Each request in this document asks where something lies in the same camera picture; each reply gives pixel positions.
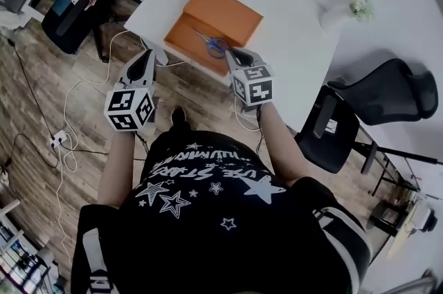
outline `white vase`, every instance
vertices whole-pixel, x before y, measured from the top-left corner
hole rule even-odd
[[[323,13],[320,25],[326,31],[340,31],[345,25],[355,20],[349,6],[339,6]]]

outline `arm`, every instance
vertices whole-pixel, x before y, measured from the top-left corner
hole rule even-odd
[[[119,131],[112,138],[111,151],[98,186],[97,204],[119,208],[132,190],[135,136]]]
[[[291,187],[309,176],[305,157],[271,102],[262,106],[260,126],[277,177]]]

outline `box lid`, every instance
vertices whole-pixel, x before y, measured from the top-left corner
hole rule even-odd
[[[238,0],[189,0],[183,12],[245,46],[263,16]]]

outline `white cable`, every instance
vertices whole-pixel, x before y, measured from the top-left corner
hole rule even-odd
[[[160,64],[157,64],[157,66],[160,66],[161,68],[169,68],[170,66],[180,65],[180,64],[185,64],[185,63],[186,63],[186,62],[179,62],[179,63],[168,64],[168,65],[160,65]]]
[[[145,42],[143,41],[143,39],[141,38],[141,36],[140,36],[140,42],[141,42],[141,45],[143,46],[143,48],[144,48],[144,49],[147,49],[147,46],[145,46]]]
[[[80,84],[80,83],[82,83],[82,82],[88,82],[89,84],[93,84],[93,85],[104,85],[104,84],[106,84],[106,83],[108,82],[108,80],[109,80],[109,74],[110,74],[110,72],[111,72],[111,60],[112,60],[112,56],[111,56],[111,48],[112,48],[112,42],[114,41],[114,39],[115,39],[117,36],[121,35],[122,33],[126,33],[126,32],[128,32],[128,30],[125,30],[125,31],[122,31],[122,32],[117,33],[115,36],[112,37],[112,39],[111,39],[111,43],[109,43],[109,63],[108,63],[108,75],[107,75],[107,77],[106,77],[106,80],[105,80],[105,81],[102,81],[102,82],[94,82],[94,81],[91,81],[91,80],[88,80],[88,79],[80,80],[80,81],[77,82],[74,86],[72,86],[72,87],[69,89],[68,93],[66,94],[66,98],[65,98],[65,100],[64,100],[63,117],[64,117],[64,121],[65,121],[66,125],[69,127],[69,129],[73,132],[73,135],[75,136],[75,145],[74,145],[74,147],[72,147],[72,140],[71,140],[71,150],[68,151],[68,152],[64,155],[64,157],[63,157],[63,162],[65,163],[66,168],[67,168],[69,171],[71,171],[71,172],[76,172],[76,171],[77,171],[77,168],[78,168],[77,160],[75,159],[75,155],[74,155],[74,151],[75,151],[75,149],[77,149],[77,147],[78,147],[78,136],[77,136],[76,132],[74,131],[74,128],[72,128],[72,126],[69,124],[68,120],[66,119],[66,105],[67,105],[67,103],[68,103],[68,96],[69,96],[69,94],[71,93],[71,91],[72,91],[72,90],[73,90],[78,84]],[[67,157],[68,155],[72,155],[72,159],[74,160],[74,163],[75,163],[75,168],[74,168],[74,169],[70,169],[69,166],[66,164],[66,157]]]
[[[140,37],[140,42],[141,42],[141,45],[143,46],[143,48],[144,48],[145,50],[147,50],[147,46],[145,45],[145,42],[142,40],[141,37]],[[186,63],[186,62],[179,62],[179,63],[168,64],[168,65],[160,65],[160,64],[157,64],[157,66],[160,66],[161,68],[169,68],[170,66],[180,65],[180,64],[185,64],[185,63]]]
[[[247,131],[259,131],[260,130],[259,127],[257,129],[249,129],[248,127],[245,127],[240,122],[240,120],[238,119],[238,116],[237,116],[237,96],[236,95],[234,96],[234,112],[235,112],[235,118],[237,119],[238,124],[241,125],[243,128],[245,128]]]
[[[60,222],[60,219],[62,218],[62,213],[63,213],[63,208],[62,208],[62,204],[60,203],[60,197],[58,196],[58,192],[60,191],[60,188],[62,188],[63,185],[63,162],[62,162],[62,153],[60,151],[60,146],[57,146],[57,150],[58,150],[58,158],[60,161],[60,175],[61,175],[61,181],[60,181],[60,185],[57,188],[57,191],[55,192],[55,195],[57,197],[57,202],[58,202],[58,209],[59,209],[59,214],[58,214],[58,226],[60,227],[60,229],[62,229],[63,232],[63,239],[62,239],[62,246],[64,251],[66,252],[66,254],[68,255],[68,260],[69,260],[69,264],[72,265],[72,261],[71,261],[71,256],[69,254],[68,249],[66,248],[66,246],[64,245],[64,240],[66,240],[66,233],[63,229],[62,223]]]

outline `shoe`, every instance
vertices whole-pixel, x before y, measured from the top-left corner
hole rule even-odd
[[[186,122],[186,112],[183,107],[177,106],[172,110],[171,123],[173,125],[180,125]]]

